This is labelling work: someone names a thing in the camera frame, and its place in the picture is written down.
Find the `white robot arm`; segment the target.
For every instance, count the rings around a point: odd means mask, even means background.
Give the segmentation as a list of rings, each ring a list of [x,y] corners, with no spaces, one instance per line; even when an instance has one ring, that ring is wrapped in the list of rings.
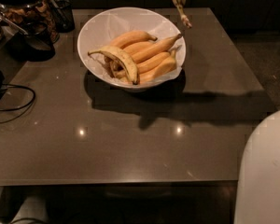
[[[234,224],[280,224],[280,111],[262,121],[245,145]]]

